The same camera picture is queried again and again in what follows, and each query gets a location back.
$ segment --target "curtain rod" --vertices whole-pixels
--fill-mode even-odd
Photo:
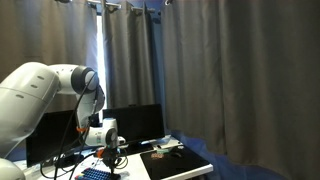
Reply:
[[[100,0],[87,0],[87,2],[91,4],[101,4]],[[121,9],[121,4],[115,4],[115,3],[106,3],[107,6],[116,6],[117,8]],[[143,8],[137,8],[137,7],[131,7],[131,10],[139,10],[142,11]],[[156,10],[153,8],[147,9],[148,13],[154,13]]]

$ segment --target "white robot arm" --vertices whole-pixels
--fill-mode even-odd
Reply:
[[[104,105],[103,91],[91,68],[30,62],[12,72],[0,84],[0,171],[12,168],[1,158],[6,158],[19,142],[33,132],[56,94],[74,94],[80,98],[79,94],[85,87],[85,95],[77,111],[80,129],[85,128],[88,118]],[[106,141],[108,131],[116,129],[116,123],[108,126],[90,128],[86,144],[106,146],[112,142],[111,145],[116,146],[116,132],[112,134],[111,141]]]

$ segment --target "table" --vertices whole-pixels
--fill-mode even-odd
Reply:
[[[171,137],[171,136],[166,136],[163,139],[160,140],[154,140],[154,141],[150,141],[150,143],[153,145],[154,149],[158,149],[160,148],[169,148],[169,147],[173,147],[173,146],[177,146],[177,145],[182,145],[178,140],[176,140],[175,138]],[[23,171],[24,174],[26,175],[26,179],[27,180],[47,180],[47,178],[43,177],[39,171],[40,166],[33,166],[31,168],[26,168],[26,162],[25,161],[19,161],[16,162],[16,164],[18,165],[18,167],[20,167]],[[74,174],[73,174],[73,178],[78,174],[80,174],[84,169],[88,168],[88,167],[94,167],[95,169],[99,169],[99,170],[104,170],[104,171],[110,171],[108,167],[106,167],[103,162],[101,160],[98,160],[97,158],[94,158],[93,156],[85,159],[82,163],[80,163],[78,165],[78,167],[76,168]],[[192,178],[192,177],[196,177],[205,173],[209,173],[211,171],[213,171],[213,166],[211,164],[205,165],[203,167],[200,168],[196,168],[184,173],[180,173],[180,174],[176,174],[174,176],[165,178],[166,180],[174,180],[174,179],[188,179],[188,178]],[[49,177],[53,177],[54,175],[54,167],[46,167],[43,169],[45,175],[49,176]],[[58,175],[63,174],[64,171],[62,171],[61,169],[59,169],[58,171]],[[138,154],[133,154],[133,155],[129,155],[128,156],[128,164],[125,168],[123,169],[115,169],[115,173],[116,174],[120,174],[121,175],[121,179],[123,180],[136,180],[136,179],[140,179],[140,180],[150,180],[150,177],[148,175],[148,172],[144,166],[144,163],[140,157],[140,153]],[[59,180],[65,180],[65,179],[69,179],[71,173],[65,174],[61,177],[59,177]]]

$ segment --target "computer monitor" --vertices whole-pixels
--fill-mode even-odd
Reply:
[[[126,140],[129,154],[152,150],[150,144],[142,142],[165,136],[160,104],[104,109],[103,118],[116,119],[118,136]]]
[[[45,113],[34,132],[26,138],[27,167],[42,163],[58,156],[63,135],[67,131],[64,153],[72,153],[80,147],[79,133],[76,130],[76,118],[73,116],[69,129],[66,129],[73,111]]]

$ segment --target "gray curtain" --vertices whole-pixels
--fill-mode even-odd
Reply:
[[[320,175],[320,1],[163,6],[168,127],[237,164]]]
[[[97,69],[96,10],[85,0],[0,0],[0,81],[23,63],[77,64]],[[73,109],[57,95],[48,111]]]
[[[155,103],[150,14],[131,7],[102,10],[108,108]]]

